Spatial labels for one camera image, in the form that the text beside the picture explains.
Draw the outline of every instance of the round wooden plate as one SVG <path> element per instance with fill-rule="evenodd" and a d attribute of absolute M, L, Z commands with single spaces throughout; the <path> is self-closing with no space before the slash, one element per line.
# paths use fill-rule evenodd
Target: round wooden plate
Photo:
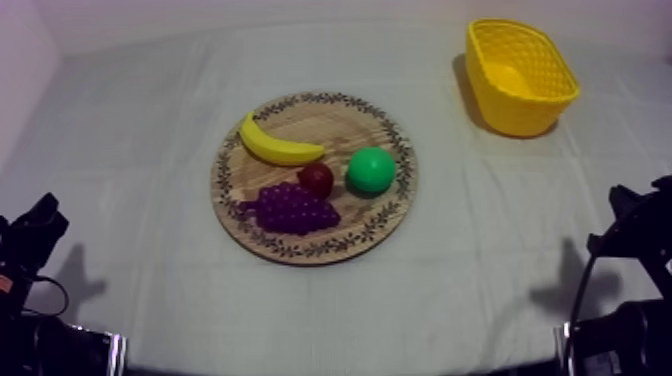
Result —
<path fill-rule="evenodd" d="M 266 164 L 242 144 L 238 123 L 217 151 L 212 167 L 212 200 L 217 218 L 243 247 L 265 259 L 298 266 L 326 265 L 368 251 L 385 239 L 404 218 L 418 180 L 415 152 L 402 130 L 380 109 L 341 93 L 306 92 L 285 96 L 255 110 L 255 121 L 277 138 L 324 145 L 322 158 L 334 173 L 329 201 L 341 223 L 305 236 L 269 233 L 238 205 L 254 201 L 260 188 L 283 181 L 296 183 L 300 167 Z M 362 197 L 345 186 L 352 154 L 379 146 L 397 162 L 394 183 L 377 197 Z"/>

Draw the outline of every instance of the grape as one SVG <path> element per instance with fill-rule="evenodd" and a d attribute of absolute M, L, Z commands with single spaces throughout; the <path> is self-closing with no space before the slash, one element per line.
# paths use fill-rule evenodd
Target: grape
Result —
<path fill-rule="evenodd" d="M 242 202 L 240 209 L 254 210 L 257 225 L 268 232 L 303 236 L 341 222 L 329 202 L 299 184 L 287 182 L 261 188 L 257 201 Z"/>

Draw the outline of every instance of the yellow toy banana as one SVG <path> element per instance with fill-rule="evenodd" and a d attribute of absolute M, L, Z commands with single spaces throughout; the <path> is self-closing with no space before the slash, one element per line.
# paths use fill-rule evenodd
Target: yellow toy banana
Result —
<path fill-rule="evenodd" d="M 249 112 L 240 127 L 240 138 L 247 148 L 262 160 L 281 166 L 300 166 L 324 154 L 324 146 L 280 140 L 267 135 Z"/>

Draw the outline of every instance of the table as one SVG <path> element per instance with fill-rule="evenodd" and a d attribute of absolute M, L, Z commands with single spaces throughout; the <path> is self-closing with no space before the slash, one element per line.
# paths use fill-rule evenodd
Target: table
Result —
<path fill-rule="evenodd" d="M 54 192 L 71 226 L 43 273 L 70 291 L 64 319 L 127 335 L 133 364 L 435 375 L 548 358 L 587 235 L 612 221 L 609 187 L 646 192 L 672 166 L 672 68 L 555 40 L 583 94 L 554 132 L 525 141 L 470 116 L 461 26 L 290 23 L 69 58 L 2 172 L 0 212 L 14 218 Z M 420 180 L 380 247 L 300 269 L 236 245 L 208 182 L 246 111 L 309 89 L 387 111 L 415 146 Z M 585 313 L 657 295 L 636 262 L 599 261 Z M 37 287 L 30 301 L 59 304 Z"/>

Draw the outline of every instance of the plastic basket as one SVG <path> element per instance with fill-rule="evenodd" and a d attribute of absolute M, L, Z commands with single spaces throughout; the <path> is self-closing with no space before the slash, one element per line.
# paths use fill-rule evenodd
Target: plastic basket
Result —
<path fill-rule="evenodd" d="M 551 39 L 520 22 L 471 22 L 466 61 L 483 118 L 506 135 L 545 133 L 579 96 L 579 84 Z"/>

